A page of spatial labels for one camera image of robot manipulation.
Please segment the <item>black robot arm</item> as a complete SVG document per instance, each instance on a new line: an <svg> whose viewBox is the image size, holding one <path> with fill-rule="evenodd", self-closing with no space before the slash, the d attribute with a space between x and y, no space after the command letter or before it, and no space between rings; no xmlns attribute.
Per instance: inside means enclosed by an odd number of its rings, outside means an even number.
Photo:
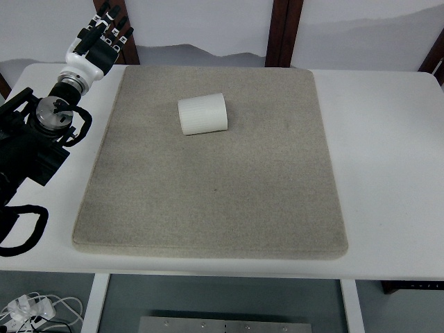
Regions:
<svg viewBox="0 0 444 333"><path fill-rule="evenodd" d="M1 206L29 178L45 186L81 142L92 116L79 106L93 83L108 74L133 34L120 3L104 1L69 47L66 65L48 96L29 87L1 106Z"/></svg>

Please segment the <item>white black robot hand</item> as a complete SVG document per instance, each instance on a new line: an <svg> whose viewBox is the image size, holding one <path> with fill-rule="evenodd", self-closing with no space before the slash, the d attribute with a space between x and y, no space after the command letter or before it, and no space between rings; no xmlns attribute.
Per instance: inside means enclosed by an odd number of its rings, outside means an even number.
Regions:
<svg viewBox="0 0 444 333"><path fill-rule="evenodd" d="M128 39L133 34L133 27L130 27L118 40L117 48L112 43L117 40L121 29L127 22L127 16L123 16L115 27L107 35L103 35L111 23L120 12L120 6L115 5L110 8L109 1L93 1L96 14L90 21L90 30L82 28L77 37L69 46L66 55L66 63L77 69L81 67L94 68L100 70L105 76L112 68L119 57L120 50L124 47Z"/></svg>

